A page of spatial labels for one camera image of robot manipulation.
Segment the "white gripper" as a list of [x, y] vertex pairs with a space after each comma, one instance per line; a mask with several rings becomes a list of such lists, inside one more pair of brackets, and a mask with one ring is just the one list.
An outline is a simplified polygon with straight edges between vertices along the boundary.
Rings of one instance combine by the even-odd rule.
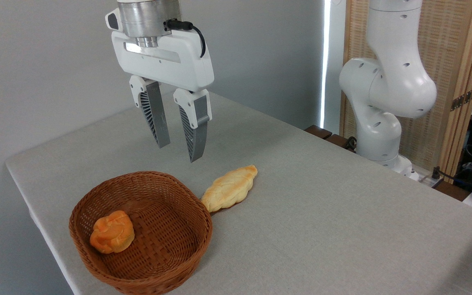
[[209, 50], [197, 32], [166, 25], [181, 18], [180, 8], [116, 8], [106, 15], [106, 25], [112, 30], [120, 67], [132, 74], [129, 85], [135, 106], [142, 110], [159, 148], [170, 144], [159, 82], [181, 88], [173, 97], [190, 161], [195, 162], [204, 154], [212, 120], [209, 92], [204, 88], [215, 77]]

